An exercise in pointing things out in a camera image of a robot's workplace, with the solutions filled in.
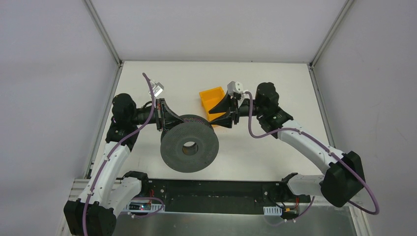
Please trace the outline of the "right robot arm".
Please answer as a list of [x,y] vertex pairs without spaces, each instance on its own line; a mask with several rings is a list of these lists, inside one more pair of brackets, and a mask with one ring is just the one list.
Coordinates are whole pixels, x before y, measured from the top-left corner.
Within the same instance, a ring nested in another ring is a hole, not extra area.
[[226,128],[237,124],[241,117],[256,117],[266,135],[289,144],[321,171],[320,175],[309,176],[292,173],[282,179],[279,195],[287,202],[298,195],[318,195],[333,206],[342,207],[363,189],[365,178],[360,156],[354,151],[344,153],[324,145],[308,134],[279,107],[279,94],[271,82],[260,83],[254,96],[241,83],[230,82],[227,94],[209,113],[220,113],[211,123]]

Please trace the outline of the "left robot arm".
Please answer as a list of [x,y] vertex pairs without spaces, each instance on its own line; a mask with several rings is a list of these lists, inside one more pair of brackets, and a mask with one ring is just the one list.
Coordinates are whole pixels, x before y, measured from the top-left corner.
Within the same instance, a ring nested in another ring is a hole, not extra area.
[[67,201],[63,209],[70,233],[75,236],[111,236],[117,217],[131,201],[158,201],[157,212],[164,207],[163,201],[152,195],[145,173],[129,171],[116,189],[113,185],[141,129],[156,124],[157,130],[168,131],[184,120],[169,109],[163,98],[153,97],[137,108],[129,94],[121,93],[113,98],[112,105],[102,159],[77,200]]

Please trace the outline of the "black cable spool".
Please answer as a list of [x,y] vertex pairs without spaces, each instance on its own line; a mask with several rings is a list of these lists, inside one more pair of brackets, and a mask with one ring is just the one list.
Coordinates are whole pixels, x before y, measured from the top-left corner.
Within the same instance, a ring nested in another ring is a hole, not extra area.
[[205,118],[191,114],[180,118],[183,123],[161,134],[161,157],[169,168],[177,172],[201,171],[217,157],[218,137]]

